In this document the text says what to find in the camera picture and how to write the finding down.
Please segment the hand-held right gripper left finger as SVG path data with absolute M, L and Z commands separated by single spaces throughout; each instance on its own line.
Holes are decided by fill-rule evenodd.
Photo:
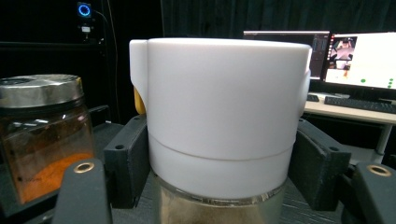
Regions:
M 100 159 L 66 169 L 51 224 L 112 224 L 113 208 L 137 207 L 149 172 L 147 118 L 139 115 L 107 138 Z

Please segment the black keyboard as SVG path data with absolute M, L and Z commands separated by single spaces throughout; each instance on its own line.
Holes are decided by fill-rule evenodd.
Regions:
M 324 104 L 362 109 L 362 110 L 368 110 L 374 112 L 396 114 L 396 105 L 387 104 L 387 103 L 326 96 L 324 99 Z

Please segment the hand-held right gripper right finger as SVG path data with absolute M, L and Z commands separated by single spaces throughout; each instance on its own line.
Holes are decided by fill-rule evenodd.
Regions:
M 310 208 L 334 211 L 341 204 L 342 224 L 396 224 L 396 170 L 350 159 L 350 150 L 299 120 L 289 178 Z

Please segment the black two-tier shelf rack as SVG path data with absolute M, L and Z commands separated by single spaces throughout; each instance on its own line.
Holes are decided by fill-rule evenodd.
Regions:
M 101 124 L 92 129 L 97 152 L 107 138 L 124 125 Z M 0 224 L 51 224 L 60 188 L 29 203 L 17 198 L 11 172 L 3 152 L 0 157 Z M 251 200 L 209 200 L 161 187 L 158 178 L 149 172 L 137 207 L 113 208 L 112 224 L 342 224 L 343 205 L 334 211 L 315 211 L 290 178 L 283 189 Z

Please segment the bright-screen computer monitor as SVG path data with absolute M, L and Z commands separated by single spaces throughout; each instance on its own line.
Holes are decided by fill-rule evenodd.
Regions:
M 396 90 L 396 32 L 333 34 L 324 81 Z

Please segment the metal-lid spice jar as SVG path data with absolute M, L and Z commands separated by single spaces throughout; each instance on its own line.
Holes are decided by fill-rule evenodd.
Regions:
M 58 189 L 70 164 L 94 156 L 81 78 L 0 78 L 0 150 L 20 203 Z

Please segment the dark-screen computer monitor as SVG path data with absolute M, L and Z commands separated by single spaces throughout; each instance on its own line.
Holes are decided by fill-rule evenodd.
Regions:
M 311 78 L 321 80 L 327 50 L 330 43 L 329 31 L 245 31 L 243 37 L 251 40 L 288 42 L 309 45 Z

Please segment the white-lid jar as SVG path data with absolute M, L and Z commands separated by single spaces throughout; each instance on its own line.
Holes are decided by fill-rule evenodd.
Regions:
M 129 54 L 157 224 L 278 224 L 311 48 L 152 38 Z

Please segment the white desk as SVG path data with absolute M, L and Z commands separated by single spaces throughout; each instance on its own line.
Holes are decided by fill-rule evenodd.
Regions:
M 322 93 L 309 93 L 309 94 L 317 95 L 319 98 L 319 102 L 306 101 L 304 108 L 305 113 L 336 117 L 340 119 L 354 119 L 364 122 L 373 122 L 373 123 L 381 124 L 383 128 L 375 149 L 375 155 L 377 157 L 384 155 L 391 130 L 394 126 L 396 126 L 396 114 L 374 112 L 374 111 L 334 106 L 334 105 L 325 105 L 324 99 L 326 96 L 336 97 L 336 98 L 343 98 L 343 97 L 330 95 L 330 94 L 322 94 Z

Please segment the dark curtain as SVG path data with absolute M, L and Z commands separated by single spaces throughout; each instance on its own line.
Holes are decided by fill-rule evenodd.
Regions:
M 396 0 L 162 0 L 167 36 L 240 38 L 245 31 L 396 31 Z

